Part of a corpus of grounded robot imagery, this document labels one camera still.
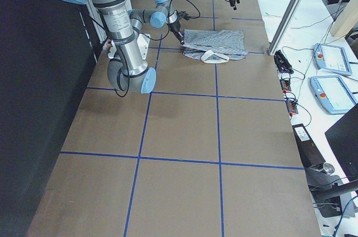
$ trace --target striped cloth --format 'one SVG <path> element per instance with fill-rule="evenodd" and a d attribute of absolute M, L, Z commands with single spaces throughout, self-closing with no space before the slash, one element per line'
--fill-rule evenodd
<path fill-rule="evenodd" d="M 185 29 L 183 47 L 185 47 L 183 55 L 193 59 L 200 59 L 208 50 L 225 54 L 230 57 L 230 60 L 241 60 L 248 54 L 244 48 L 244 32 L 242 30 Z"/>

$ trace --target gray robot arm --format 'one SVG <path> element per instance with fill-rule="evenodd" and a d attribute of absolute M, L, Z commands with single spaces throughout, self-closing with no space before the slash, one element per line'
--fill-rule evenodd
<path fill-rule="evenodd" d="M 86 0 L 62 0 L 76 4 L 86 4 Z M 118 90 L 138 93 L 150 93 L 156 83 L 156 71 L 148 67 L 142 59 L 136 39 L 144 23 L 156 28 L 168 24 L 170 31 L 183 43 L 180 32 L 180 17 L 171 5 L 170 0 L 156 0 L 156 8 L 149 10 L 126 9 L 126 0 L 92 0 L 108 27 L 108 32 L 117 48 L 117 54 L 111 59 L 108 67 L 108 79 Z"/>

